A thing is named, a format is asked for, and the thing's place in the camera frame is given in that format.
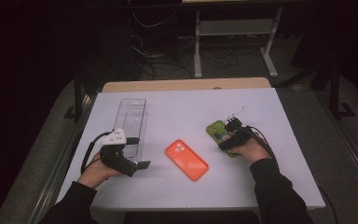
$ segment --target clear plastic packaging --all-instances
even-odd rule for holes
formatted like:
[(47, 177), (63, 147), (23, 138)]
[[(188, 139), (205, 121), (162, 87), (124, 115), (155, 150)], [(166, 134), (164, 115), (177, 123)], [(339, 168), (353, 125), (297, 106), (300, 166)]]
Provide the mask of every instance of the clear plastic packaging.
[(140, 139), (138, 145), (126, 145), (124, 157), (137, 163), (142, 160), (147, 122), (146, 99), (124, 99), (117, 112), (115, 129), (122, 128), (126, 137)]

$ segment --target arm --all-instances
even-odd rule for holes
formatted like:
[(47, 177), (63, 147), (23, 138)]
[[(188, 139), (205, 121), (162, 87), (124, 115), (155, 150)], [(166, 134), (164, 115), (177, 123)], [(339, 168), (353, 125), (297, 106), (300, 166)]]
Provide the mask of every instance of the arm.
[(304, 201), (293, 190), (292, 182), (281, 175), (257, 141), (251, 138), (245, 145), (234, 147), (229, 152), (241, 154), (252, 164), (255, 196), (263, 223), (313, 223)]
[(121, 173), (106, 167), (96, 154), (85, 172), (72, 183), (62, 200), (51, 207), (40, 224), (96, 223), (91, 219), (90, 205), (97, 188), (111, 176)]

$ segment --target phone case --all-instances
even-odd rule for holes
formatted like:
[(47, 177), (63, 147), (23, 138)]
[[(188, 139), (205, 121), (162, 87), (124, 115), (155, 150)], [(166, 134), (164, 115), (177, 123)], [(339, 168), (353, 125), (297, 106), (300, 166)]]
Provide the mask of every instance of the phone case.
[(193, 181), (209, 169), (208, 164), (180, 139), (167, 147), (165, 154)]
[[(226, 131), (225, 126), (225, 122), (223, 122), (222, 120), (217, 120), (214, 123), (208, 125), (208, 127), (206, 128), (206, 132), (217, 144), (220, 144), (230, 138), (230, 135)], [(231, 158), (238, 156), (237, 153), (229, 153), (227, 151), (226, 154)]]

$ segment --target white table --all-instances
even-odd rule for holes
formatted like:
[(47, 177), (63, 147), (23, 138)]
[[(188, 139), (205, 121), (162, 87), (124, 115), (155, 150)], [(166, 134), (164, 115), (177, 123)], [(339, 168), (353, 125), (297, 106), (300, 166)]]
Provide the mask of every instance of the white table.
[[(112, 177), (97, 188), (91, 207), (110, 210), (237, 210), (257, 208), (250, 164), (222, 152), (205, 128), (246, 106), (238, 115), (268, 139), (281, 172), (294, 184), (309, 209), (325, 207), (310, 169), (301, 153), (275, 89), (198, 91), (134, 91), (100, 93), (92, 108), (71, 167), (62, 184), (61, 200), (80, 175), (89, 143), (111, 131), (121, 99), (147, 100), (148, 112), (143, 152), (152, 161), (133, 177)], [(165, 148), (182, 139), (209, 164), (209, 171), (191, 181), (165, 155)], [(94, 155), (100, 148), (95, 147)]]

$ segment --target black sleeve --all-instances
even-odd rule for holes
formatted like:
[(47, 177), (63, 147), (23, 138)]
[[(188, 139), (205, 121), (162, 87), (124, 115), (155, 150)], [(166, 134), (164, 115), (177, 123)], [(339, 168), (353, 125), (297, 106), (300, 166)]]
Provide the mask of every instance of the black sleeve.
[(293, 190), (292, 182), (281, 175), (272, 159), (254, 162), (251, 172), (263, 224), (313, 223), (304, 201)]
[(96, 223), (91, 219), (90, 205), (97, 190), (72, 182), (62, 200), (52, 206), (40, 224)]

